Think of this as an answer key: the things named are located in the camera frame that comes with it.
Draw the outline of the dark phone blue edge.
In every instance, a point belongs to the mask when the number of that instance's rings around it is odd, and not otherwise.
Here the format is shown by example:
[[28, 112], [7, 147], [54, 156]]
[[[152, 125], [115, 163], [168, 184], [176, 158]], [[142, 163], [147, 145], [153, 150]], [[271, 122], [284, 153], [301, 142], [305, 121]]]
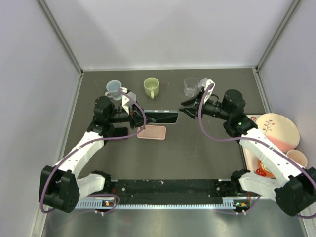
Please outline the dark phone blue edge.
[[145, 110], [145, 113], [153, 113], [155, 115], [155, 124], [175, 124], [179, 117], [177, 110]]

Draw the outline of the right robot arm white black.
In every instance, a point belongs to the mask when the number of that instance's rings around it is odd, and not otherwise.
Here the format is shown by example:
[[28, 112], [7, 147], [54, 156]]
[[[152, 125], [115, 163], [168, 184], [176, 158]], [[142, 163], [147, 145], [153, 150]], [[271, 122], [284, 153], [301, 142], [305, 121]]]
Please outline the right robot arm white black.
[[242, 94], [234, 89], [225, 92], [222, 102], [212, 101], [203, 89], [181, 103], [180, 111], [191, 118], [203, 115], [224, 120], [227, 141], [237, 141], [252, 152], [272, 172], [267, 178], [253, 171], [235, 171], [230, 188], [235, 195], [253, 192], [269, 198], [289, 216], [300, 213], [316, 202], [316, 170], [303, 168], [280, 151], [245, 113]]

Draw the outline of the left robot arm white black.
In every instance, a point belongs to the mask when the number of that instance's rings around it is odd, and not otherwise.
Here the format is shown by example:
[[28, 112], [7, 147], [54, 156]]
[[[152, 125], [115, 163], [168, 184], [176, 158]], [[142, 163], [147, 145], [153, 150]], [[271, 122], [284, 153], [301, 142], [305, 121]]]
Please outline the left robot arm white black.
[[46, 166], [41, 171], [39, 203], [42, 213], [55, 209], [70, 213], [77, 203], [95, 192], [108, 195], [112, 184], [102, 172], [94, 172], [84, 178], [78, 175], [94, 154], [108, 141], [124, 140], [132, 135], [119, 133], [114, 123], [131, 121], [140, 131], [145, 129], [147, 117], [136, 102], [133, 92], [123, 93], [122, 111], [115, 111], [110, 98], [101, 96], [95, 101], [93, 121], [75, 147], [54, 166]]

